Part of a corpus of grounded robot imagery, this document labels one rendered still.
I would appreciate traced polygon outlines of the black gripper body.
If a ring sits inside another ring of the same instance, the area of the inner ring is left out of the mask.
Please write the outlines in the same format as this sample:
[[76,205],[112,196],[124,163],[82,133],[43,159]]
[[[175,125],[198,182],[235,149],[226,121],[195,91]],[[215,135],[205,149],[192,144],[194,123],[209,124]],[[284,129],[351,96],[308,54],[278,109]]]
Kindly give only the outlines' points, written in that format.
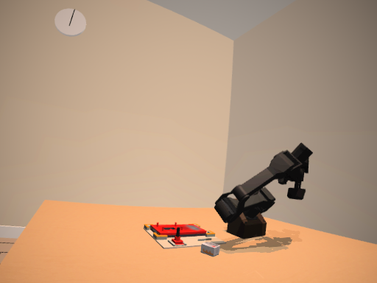
[[[307,164],[309,162],[309,158],[305,160],[302,166],[305,166],[305,163]],[[301,181],[303,181],[304,178],[304,169],[301,169],[301,167],[298,169],[297,174],[293,177],[287,177],[290,178],[292,181],[295,182],[294,188],[288,188],[287,197],[290,199],[295,200],[302,200],[304,198],[304,190],[300,188]]]

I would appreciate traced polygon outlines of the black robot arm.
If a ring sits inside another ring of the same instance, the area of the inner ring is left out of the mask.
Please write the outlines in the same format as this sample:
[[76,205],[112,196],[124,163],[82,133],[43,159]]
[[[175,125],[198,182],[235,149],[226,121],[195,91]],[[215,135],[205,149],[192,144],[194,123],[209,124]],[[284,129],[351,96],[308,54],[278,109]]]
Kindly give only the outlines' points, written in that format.
[[[224,223],[233,222],[242,212],[247,220],[257,220],[257,214],[266,212],[275,204],[275,197],[264,186],[278,179],[278,183],[286,185],[305,160],[311,156],[310,151],[302,142],[292,152],[281,151],[271,160],[270,165],[262,172],[242,185],[236,186],[231,192],[221,195],[215,202],[215,209]],[[234,194],[237,200],[227,196]]]

